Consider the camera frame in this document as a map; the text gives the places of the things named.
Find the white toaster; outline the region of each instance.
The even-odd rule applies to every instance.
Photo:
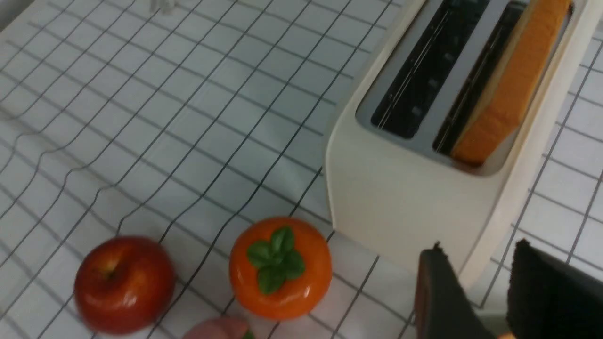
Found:
[[[334,228],[416,273],[440,242],[470,286],[522,207],[603,13],[574,0],[523,124],[482,166],[450,150],[526,2],[408,0],[338,106],[325,159]]]

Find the apple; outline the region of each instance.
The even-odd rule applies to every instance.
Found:
[[[141,236],[113,238],[93,249],[75,276],[75,304],[94,331],[136,332],[168,307],[174,267],[164,249]]]

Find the persimmon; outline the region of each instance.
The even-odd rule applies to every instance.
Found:
[[[249,227],[230,253],[230,283],[251,312],[273,320],[309,313],[332,277],[329,247],[308,223],[275,217]]]

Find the persimmon calyx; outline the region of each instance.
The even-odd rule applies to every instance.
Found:
[[[258,269],[260,292],[272,294],[288,279],[296,279],[306,271],[302,256],[293,248],[293,230],[283,226],[275,230],[270,241],[259,240],[247,248],[247,259]]]

